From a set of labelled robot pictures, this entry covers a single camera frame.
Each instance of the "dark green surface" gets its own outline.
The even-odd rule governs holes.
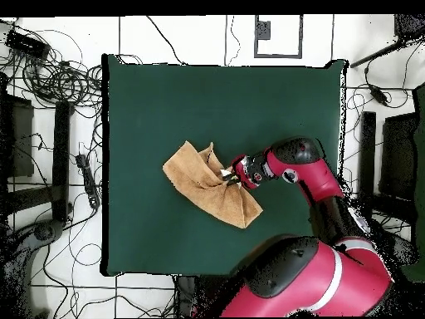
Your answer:
[[[336,169],[343,61],[328,69],[110,64],[108,273],[224,274],[279,233],[311,235],[307,202],[283,180],[252,194],[245,230],[203,212],[162,166],[185,140],[228,165],[294,135],[321,140]]]
[[[419,251],[419,260],[412,266],[403,267],[409,280],[425,282],[425,84],[418,87],[413,93],[415,110],[420,120],[414,141],[418,153],[418,168],[416,170],[415,207],[418,220],[412,227],[412,238],[416,241]]]

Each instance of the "tan towel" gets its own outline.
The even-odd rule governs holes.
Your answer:
[[[243,187],[226,187],[220,169],[223,167],[213,152],[213,143],[198,153],[187,141],[163,167],[176,190],[200,209],[225,223],[246,228],[262,209]]]

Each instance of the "floor tile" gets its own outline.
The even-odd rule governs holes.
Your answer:
[[[166,307],[173,305],[174,290],[129,290],[120,289],[118,294],[127,298],[133,305],[124,298],[118,298],[117,318],[139,318],[158,316],[164,312]]]
[[[120,287],[174,287],[170,275],[125,273],[118,277]]]
[[[32,287],[32,301],[36,309],[49,308],[49,318],[53,318],[56,309],[66,295],[62,287]],[[115,309],[115,290],[105,289],[76,289],[68,288],[68,296],[57,313],[57,318],[75,319],[71,312],[71,299],[73,312],[78,319],[112,319]]]
[[[152,16],[172,44],[180,61],[193,65],[222,65],[226,17]],[[143,63],[177,63],[172,48],[146,16],[121,18],[121,54],[138,56]]]

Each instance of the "black cable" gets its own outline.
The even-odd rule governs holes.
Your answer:
[[[171,50],[173,51],[174,57],[176,58],[178,63],[180,65],[187,65],[186,62],[180,61],[180,59],[177,57],[176,51],[174,50],[173,46],[171,45],[169,40],[165,37],[165,35],[159,30],[158,26],[155,24],[155,22],[152,20],[152,18],[150,18],[150,16],[148,16],[148,15],[146,15],[146,17],[151,21],[151,23],[154,25],[154,27],[156,28],[158,33],[161,35],[161,37],[169,44],[169,46],[171,47]]]
[[[227,64],[228,66],[230,66],[230,64],[232,63],[233,59],[236,59],[237,56],[239,55],[239,51],[241,50],[241,43],[239,42],[239,39],[236,38],[235,33],[233,33],[233,22],[235,21],[235,15],[233,15],[232,18],[232,24],[230,25],[230,33],[233,35],[233,38],[236,39],[237,44],[239,45],[239,48],[237,49],[237,53],[234,57],[232,57],[232,59],[230,59],[229,63]]]
[[[408,63],[410,62],[410,59],[412,58],[413,54],[416,52],[416,50],[422,44],[423,44],[423,40],[420,40],[419,41],[419,44],[416,46],[416,48],[412,51],[412,53],[408,57],[408,59],[406,61],[406,66],[404,67],[404,79],[403,79],[403,85],[402,85],[402,91],[406,94],[406,99],[404,100],[404,102],[402,104],[400,104],[399,106],[390,106],[388,103],[390,103],[393,100],[393,97],[391,96],[391,93],[387,92],[386,94],[388,94],[390,96],[391,101],[380,101],[379,103],[383,104],[384,106],[387,106],[390,109],[398,109],[398,108],[404,106],[407,103],[408,98],[409,98],[409,94],[408,94],[407,90],[404,89],[404,86],[406,84],[406,77],[407,77],[407,74],[408,74]],[[368,85],[368,88],[370,89],[370,91],[371,91],[372,94],[374,94],[375,96],[382,96],[382,90],[383,90],[383,88],[380,88],[380,87],[378,87],[376,85],[370,84],[369,83],[369,80],[368,80],[369,66],[376,59],[377,59],[377,57],[375,57],[374,59],[372,59],[371,61],[368,62],[368,65],[364,69],[364,79],[366,80],[366,84]]]
[[[159,31],[159,33],[161,34],[161,36],[165,39],[165,41],[171,46],[171,44],[169,43],[169,41],[164,37],[164,35],[162,34],[162,32],[158,29],[158,27],[155,25],[155,27],[157,28],[157,30]],[[27,31],[28,32],[28,36],[34,36],[36,37],[38,40],[41,40],[42,42],[45,42],[46,44],[48,44],[48,42],[46,40],[44,40],[41,36],[39,36],[38,34],[36,34],[35,32],[32,31]],[[40,32],[59,32],[59,31],[53,31],[53,30],[45,30],[45,31],[40,31]],[[73,40],[72,37],[66,35],[67,37],[69,37],[75,44],[76,42]],[[55,101],[60,101],[60,100],[68,100],[69,102],[73,103],[74,107],[76,108],[76,113],[79,115],[84,116],[85,118],[90,118],[90,119],[95,119],[95,123],[94,123],[94,128],[93,128],[93,132],[92,132],[92,137],[91,137],[91,141],[90,141],[90,148],[88,149],[88,153],[87,153],[87,158],[90,158],[91,153],[95,153],[96,155],[96,160],[97,162],[100,164],[100,166],[98,166],[95,169],[94,175],[95,173],[101,168],[101,162],[99,161],[99,157],[97,155],[96,149],[97,148],[101,148],[102,147],[102,136],[101,136],[101,126],[102,123],[100,122],[100,113],[101,113],[101,107],[100,107],[100,94],[96,94],[95,91],[99,91],[100,87],[101,87],[101,66],[94,66],[90,69],[88,69],[87,67],[84,66],[84,64],[82,63],[83,61],[83,57],[82,57],[82,52],[81,49],[79,48],[80,54],[81,54],[81,62],[76,62],[76,61],[63,61],[63,57],[62,54],[51,47],[51,50],[49,52],[49,59],[46,62],[42,62],[42,61],[38,61],[38,60],[34,60],[32,58],[30,58],[29,56],[25,56],[25,55],[20,55],[18,57],[16,57],[15,55],[11,56],[11,52],[9,52],[9,57],[6,58],[7,62],[6,63],[2,63],[2,66],[10,66],[11,64],[13,64],[13,82],[11,82],[10,84],[13,86],[13,89],[15,90],[15,88],[20,88],[22,90],[22,96],[26,99],[24,92],[29,92],[32,93],[34,95],[34,99],[40,104],[40,107],[35,107],[35,109],[54,109],[54,103]],[[132,56],[136,59],[136,61],[143,63],[141,60],[139,61],[138,57]],[[76,64],[78,65],[77,68],[73,67],[72,64]],[[17,73],[18,70],[22,69],[22,77],[18,77]],[[22,87],[22,86],[18,86],[15,83],[15,80],[22,80],[24,86],[26,87]],[[87,116],[84,115],[82,113],[80,113],[78,111],[78,107],[92,107],[95,110],[95,114],[93,116]],[[45,149],[47,151],[52,151],[52,148],[47,147],[46,143],[44,143],[44,140],[42,138],[41,135],[39,134],[34,134],[35,136],[38,136],[41,140],[41,143],[36,146],[32,146],[32,148],[38,148],[40,149]],[[28,153],[26,153],[25,151],[21,150],[19,147],[15,146],[15,148],[17,150],[20,150],[23,154],[31,157]],[[32,161],[34,162],[34,164],[37,166],[38,171],[42,177],[43,180],[43,184],[45,186],[47,186],[46,183],[46,179],[44,178],[44,176],[42,175],[42,172],[39,168],[39,166],[37,165],[37,162],[32,158]],[[101,185],[102,182],[100,181],[99,184],[99,191],[100,191],[100,196],[101,196]],[[75,205],[76,205],[76,200],[77,198],[82,195],[79,194],[77,195],[76,199],[74,200],[74,204],[73,204],[73,209],[75,209]],[[89,302],[88,304],[84,305],[80,311],[78,312],[78,300],[79,300],[79,294],[78,292],[76,292],[76,286],[74,285],[74,278],[73,278],[73,274],[74,274],[74,270],[75,270],[75,265],[76,263],[79,263],[80,265],[83,266],[89,266],[89,265],[94,265],[95,263],[99,262],[99,259],[96,260],[95,263],[82,263],[79,259],[78,256],[81,254],[81,252],[83,251],[84,248],[87,248],[89,246],[96,246],[97,248],[100,248],[99,245],[95,244],[95,243],[88,243],[86,244],[83,248],[81,248],[79,250],[79,252],[74,255],[73,250],[71,248],[71,243],[79,236],[79,234],[81,233],[81,231],[83,230],[83,228],[85,227],[85,225],[87,224],[88,220],[92,217],[94,217],[96,214],[96,211],[93,212],[89,217],[77,222],[77,223],[73,223],[73,218],[74,216],[72,216],[72,221],[71,221],[71,225],[64,228],[64,231],[66,231],[67,229],[72,229],[73,227],[75,227],[78,224],[84,223],[84,225],[81,227],[81,229],[79,230],[79,232],[77,233],[77,235],[71,240],[71,231],[70,231],[70,236],[68,238],[68,245],[66,247],[69,247],[70,252],[71,252],[71,256],[74,258],[74,262],[73,262],[73,266],[72,266],[72,270],[71,270],[71,279],[72,279],[72,290],[73,290],[73,294],[71,296],[71,301],[70,301],[70,309],[61,317],[59,317],[59,319],[62,319],[63,317],[66,317],[69,313],[72,312],[72,314],[75,316],[75,318],[78,318],[81,316],[81,313],[83,312],[83,310],[85,309],[85,307],[87,307],[90,304],[96,304],[96,303],[101,303],[101,302]],[[48,247],[48,251],[47,251],[47,256],[45,258],[45,261],[43,263],[43,268],[41,269],[42,271],[44,271],[45,275],[47,277],[49,277],[53,282],[56,282],[59,287],[64,287],[66,289],[66,295],[64,296],[63,300],[61,301],[60,306],[56,309],[55,318],[58,318],[58,312],[61,309],[61,307],[63,306],[63,303],[65,302],[65,300],[67,299],[68,295],[69,295],[69,291],[66,285],[64,285],[61,282],[58,282],[56,279],[54,279],[53,277],[51,277],[51,275],[47,272],[46,270],[46,266],[48,264],[50,264],[55,258],[57,258],[65,249],[63,248],[54,258],[52,258],[51,260],[49,259],[49,255],[50,255],[50,246]],[[32,278],[34,278],[40,271],[36,272]],[[171,310],[173,309],[173,304],[172,306],[169,306],[167,304],[167,306],[165,307],[165,309],[161,312],[158,308],[152,308],[148,311],[137,307],[136,305],[132,304],[131,302],[129,302],[129,300],[125,297],[122,297],[121,295],[116,295],[114,297],[112,297],[111,299],[115,299],[116,298],[122,298],[124,300],[126,300],[131,306],[137,308],[138,310],[140,310],[141,312],[143,312],[143,315],[148,315],[150,317],[168,317],[171,312]],[[158,311],[159,314],[158,315],[151,315],[149,314],[152,311]]]

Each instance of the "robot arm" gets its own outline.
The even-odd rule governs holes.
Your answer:
[[[369,226],[345,201],[313,140],[283,140],[254,156],[239,156],[232,167],[228,184],[241,182],[247,189],[280,177],[298,184],[315,236],[282,235],[259,247],[221,317],[287,317],[298,310],[363,316],[385,300],[392,278]]]

